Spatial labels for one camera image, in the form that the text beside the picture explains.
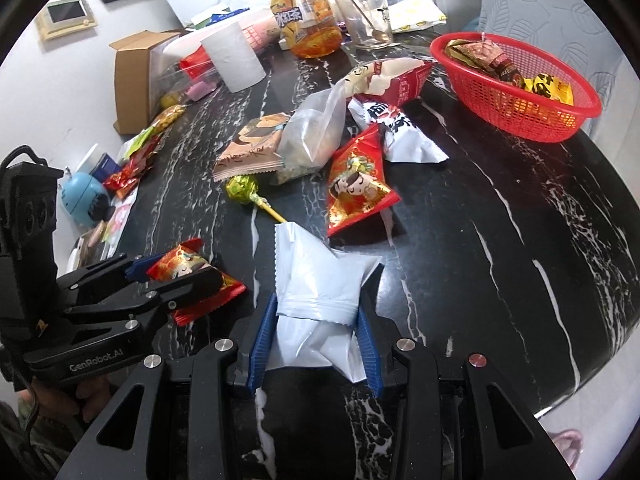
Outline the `person left hand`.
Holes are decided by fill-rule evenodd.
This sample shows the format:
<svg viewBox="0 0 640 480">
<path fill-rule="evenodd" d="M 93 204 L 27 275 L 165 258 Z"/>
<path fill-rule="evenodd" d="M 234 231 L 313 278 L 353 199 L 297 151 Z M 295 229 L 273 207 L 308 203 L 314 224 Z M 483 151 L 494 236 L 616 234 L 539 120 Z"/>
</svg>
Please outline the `person left hand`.
<svg viewBox="0 0 640 480">
<path fill-rule="evenodd" d="M 17 396 L 29 406 L 39 405 L 40 415 L 55 419 L 80 415 L 84 422 L 92 422 L 111 400 L 111 386 L 106 376 L 100 376 L 81 382 L 74 393 L 67 393 L 34 378 L 30 388 Z"/>
</svg>

